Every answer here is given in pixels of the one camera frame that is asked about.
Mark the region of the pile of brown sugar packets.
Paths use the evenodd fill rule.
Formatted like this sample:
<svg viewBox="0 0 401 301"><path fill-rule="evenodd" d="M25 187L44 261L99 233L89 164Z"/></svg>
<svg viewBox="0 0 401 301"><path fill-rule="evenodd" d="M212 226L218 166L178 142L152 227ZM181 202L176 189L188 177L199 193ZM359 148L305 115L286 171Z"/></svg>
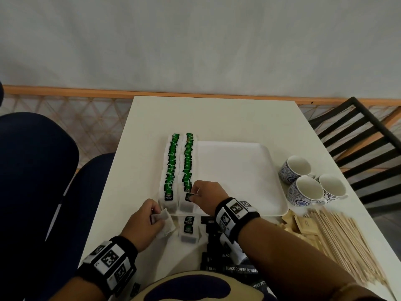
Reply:
<svg viewBox="0 0 401 301"><path fill-rule="evenodd" d="M281 222L278 223L278 226L328 255L322 233L313 219L298 216L294 211L289 209L281 217Z"/></svg>

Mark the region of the pile of black coffee packets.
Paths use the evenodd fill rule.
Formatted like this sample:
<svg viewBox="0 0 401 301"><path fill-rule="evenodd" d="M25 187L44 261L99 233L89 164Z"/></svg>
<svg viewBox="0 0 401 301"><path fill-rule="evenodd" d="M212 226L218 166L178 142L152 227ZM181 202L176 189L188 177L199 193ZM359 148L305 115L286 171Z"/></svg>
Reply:
<svg viewBox="0 0 401 301"><path fill-rule="evenodd" d="M202 253L200 269L227 275L264 295L270 294L266 281L238 243L231 243L212 217L202 216L201 224L205 226L208 244Z"/></svg>

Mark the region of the pile of wooden stir sticks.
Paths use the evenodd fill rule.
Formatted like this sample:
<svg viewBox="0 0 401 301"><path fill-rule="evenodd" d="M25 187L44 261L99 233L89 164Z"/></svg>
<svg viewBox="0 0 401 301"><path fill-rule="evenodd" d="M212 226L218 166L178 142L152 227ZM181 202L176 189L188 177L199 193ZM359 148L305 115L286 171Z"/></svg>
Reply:
<svg viewBox="0 0 401 301"><path fill-rule="evenodd" d="M327 209L309 209L303 217L314 220L324 252L358 284L367 287L380 283L391 290L383 269L353 218Z"/></svg>

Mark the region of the wooden baseboard strip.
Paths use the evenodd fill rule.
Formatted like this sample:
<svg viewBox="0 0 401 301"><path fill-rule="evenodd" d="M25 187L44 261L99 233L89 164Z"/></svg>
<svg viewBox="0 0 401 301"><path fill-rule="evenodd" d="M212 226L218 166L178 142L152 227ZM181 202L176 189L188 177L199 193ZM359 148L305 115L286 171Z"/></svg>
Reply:
<svg viewBox="0 0 401 301"><path fill-rule="evenodd" d="M347 100L342 97L290 97L290 96L241 96L222 94L196 94L196 93L168 93L148 91L122 91L102 89L72 89L61 87L37 87L4 85L4 92L10 95L23 96L63 96L87 98L133 99L135 96L152 97L191 97L211 99L249 99L249 100L275 100L294 101L297 105L336 106Z"/></svg>

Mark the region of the blue patterned white cup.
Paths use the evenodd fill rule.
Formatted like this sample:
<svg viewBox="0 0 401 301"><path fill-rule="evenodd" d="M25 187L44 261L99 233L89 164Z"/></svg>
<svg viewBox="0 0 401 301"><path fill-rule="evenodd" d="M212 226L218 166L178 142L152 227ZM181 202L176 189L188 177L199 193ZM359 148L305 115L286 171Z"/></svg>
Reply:
<svg viewBox="0 0 401 301"><path fill-rule="evenodd" d="M288 157L278 171L278 176L283 183L288 185L295 182L299 177L311 177L313 179L316 177L311 164L299 156Z"/></svg>
<svg viewBox="0 0 401 301"><path fill-rule="evenodd" d="M322 185L311 177L299 177L288 188L287 200L295 207L308 207L313 205L325 205Z"/></svg>
<svg viewBox="0 0 401 301"><path fill-rule="evenodd" d="M336 176L322 174L315 179L323 188L325 203L343 200L348 197L344 183Z"/></svg>

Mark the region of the person's left forearm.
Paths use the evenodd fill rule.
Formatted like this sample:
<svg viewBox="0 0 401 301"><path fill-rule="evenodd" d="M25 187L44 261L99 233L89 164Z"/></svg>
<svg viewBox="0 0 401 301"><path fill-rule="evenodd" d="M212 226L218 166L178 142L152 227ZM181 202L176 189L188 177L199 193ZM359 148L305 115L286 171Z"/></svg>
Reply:
<svg viewBox="0 0 401 301"><path fill-rule="evenodd" d="M137 251L125 253L105 274L94 264L83 263L50 301L108 301L112 295L119 296L136 272L137 255Z"/></svg>

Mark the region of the white square tray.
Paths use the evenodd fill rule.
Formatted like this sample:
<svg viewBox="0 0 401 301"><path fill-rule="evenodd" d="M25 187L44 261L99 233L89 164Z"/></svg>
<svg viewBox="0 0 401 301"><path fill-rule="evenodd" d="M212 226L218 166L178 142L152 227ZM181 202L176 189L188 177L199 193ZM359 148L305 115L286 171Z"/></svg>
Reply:
<svg viewBox="0 0 401 301"><path fill-rule="evenodd" d="M263 217L288 211L276 167L259 143L198 141L194 179L218 182L229 196L247 201Z"/></svg>

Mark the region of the person's right forearm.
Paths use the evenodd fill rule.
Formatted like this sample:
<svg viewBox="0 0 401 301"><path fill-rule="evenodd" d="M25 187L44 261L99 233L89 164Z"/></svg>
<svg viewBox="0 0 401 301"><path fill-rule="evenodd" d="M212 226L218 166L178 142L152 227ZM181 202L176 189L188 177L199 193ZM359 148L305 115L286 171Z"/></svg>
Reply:
<svg viewBox="0 0 401 301"><path fill-rule="evenodd" d="M385 301L324 253L261 217L241 218L232 234L279 301Z"/></svg>

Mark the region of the row of green tea bags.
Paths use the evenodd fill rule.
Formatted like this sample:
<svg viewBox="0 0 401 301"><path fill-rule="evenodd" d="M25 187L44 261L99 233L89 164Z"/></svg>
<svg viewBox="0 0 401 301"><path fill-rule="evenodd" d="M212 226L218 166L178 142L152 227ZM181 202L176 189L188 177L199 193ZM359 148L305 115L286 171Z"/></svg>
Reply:
<svg viewBox="0 0 401 301"><path fill-rule="evenodd" d="M158 190L158 202L162 209L175 214L178 209L178 175L182 135L168 136L163 153L163 169Z"/></svg>
<svg viewBox="0 0 401 301"><path fill-rule="evenodd" d="M178 172L178 210L191 214L195 211L195 204L185 202L186 192L191 192L198 174L198 141L195 134L187 132L183 135L180 145L180 164Z"/></svg>

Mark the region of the person's right hand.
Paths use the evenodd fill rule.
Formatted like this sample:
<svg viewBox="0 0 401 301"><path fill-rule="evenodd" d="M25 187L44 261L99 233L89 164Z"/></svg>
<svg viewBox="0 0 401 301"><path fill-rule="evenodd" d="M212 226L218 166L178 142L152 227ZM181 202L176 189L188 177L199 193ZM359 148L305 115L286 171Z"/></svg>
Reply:
<svg viewBox="0 0 401 301"><path fill-rule="evenodd" d="M195 181L191 193L196 193L203 197L204 203L199 207L204 213L212 217L215 216L218 205L229 198L227 192L218 182L211 181Z"/></svg>

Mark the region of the black slatted chair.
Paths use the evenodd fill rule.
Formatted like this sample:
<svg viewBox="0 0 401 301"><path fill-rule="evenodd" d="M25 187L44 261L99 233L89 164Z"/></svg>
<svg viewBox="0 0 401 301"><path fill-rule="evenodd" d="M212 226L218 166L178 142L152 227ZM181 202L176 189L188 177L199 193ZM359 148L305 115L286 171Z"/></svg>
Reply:
<svg viewBox="0 0 401 301"><path fill-rule="evenodd" d="M401 106L379 119L351 97L308 121L371 216L401 213Z"/></svg>

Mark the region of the dark blue chair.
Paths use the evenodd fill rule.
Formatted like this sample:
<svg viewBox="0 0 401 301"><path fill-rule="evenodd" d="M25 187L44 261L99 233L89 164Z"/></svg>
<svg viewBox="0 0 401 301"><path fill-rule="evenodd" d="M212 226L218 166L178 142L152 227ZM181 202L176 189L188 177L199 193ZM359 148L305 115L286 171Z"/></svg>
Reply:
<svg viewBox="0 0 401 301"><path fill-rule="evenodd" d="M47 301L76 272L115 153L79 150L40 114L0 116L0 301Z"/></svg>

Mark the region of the white tea bag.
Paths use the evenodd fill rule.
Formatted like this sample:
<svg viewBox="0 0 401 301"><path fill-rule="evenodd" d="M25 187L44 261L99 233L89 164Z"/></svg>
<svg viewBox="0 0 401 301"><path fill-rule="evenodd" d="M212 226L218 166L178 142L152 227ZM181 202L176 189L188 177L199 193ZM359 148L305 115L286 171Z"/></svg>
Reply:
<svg viewBox="0 0 401 301"><path fill-rule="evenodd" d="M150 218L151 218L151 224L158 222L160 219L164 220L164 226L162 230L159 233L157 233L156 239L165 238L170 233L173 233L173 231L176 229L172 216L168 212L167 208L161 210L161 213L159 214L156 213L152 214Z"/></svg>

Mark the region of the black marker wrist band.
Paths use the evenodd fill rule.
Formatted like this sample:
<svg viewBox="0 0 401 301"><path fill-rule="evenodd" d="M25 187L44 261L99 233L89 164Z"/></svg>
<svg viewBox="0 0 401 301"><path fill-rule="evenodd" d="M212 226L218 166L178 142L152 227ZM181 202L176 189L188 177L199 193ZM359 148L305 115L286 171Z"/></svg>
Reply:
<svg viewBox="0 0 401 301"><path fill-rule="evenodd" d="M238 241L239 233L246 224L260 217L247 201L238 201L233 197L220 202L214 213L215 222L231 243Z"/></svg>
<svg viewBox="0 0 401 301"><path fill-rule="evenodd" d="M106 298L118 297L137 270L137 255L132 242L115 236L86 256L75 276L97 286Z"/></svg>

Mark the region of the person's left hand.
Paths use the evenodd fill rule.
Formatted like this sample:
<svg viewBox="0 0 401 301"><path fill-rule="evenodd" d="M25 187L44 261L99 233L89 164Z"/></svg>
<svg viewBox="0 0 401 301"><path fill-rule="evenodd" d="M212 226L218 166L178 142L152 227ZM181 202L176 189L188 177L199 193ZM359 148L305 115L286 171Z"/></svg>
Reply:
<svg viewBox="0 0 401 301"><path fill-rule="evenodd" d="M151 215L161 213L159 204L153 199L147 199L137 212L131 215L120 236L129 240L138 253L144 251L155 238L151 236Z"/></svg>

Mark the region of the person's patterned shirt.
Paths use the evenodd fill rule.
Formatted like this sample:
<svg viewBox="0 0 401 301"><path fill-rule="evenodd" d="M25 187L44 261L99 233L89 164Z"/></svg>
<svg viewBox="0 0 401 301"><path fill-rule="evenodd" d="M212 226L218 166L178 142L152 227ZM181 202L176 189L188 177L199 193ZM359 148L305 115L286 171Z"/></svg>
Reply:
<svg viewBox="0 0 401 301"><path fill-rule="evenodd" d="M167 276L150 284L130 301L278 301L270 292L260 291L220 273L190 271Z"/></svg>

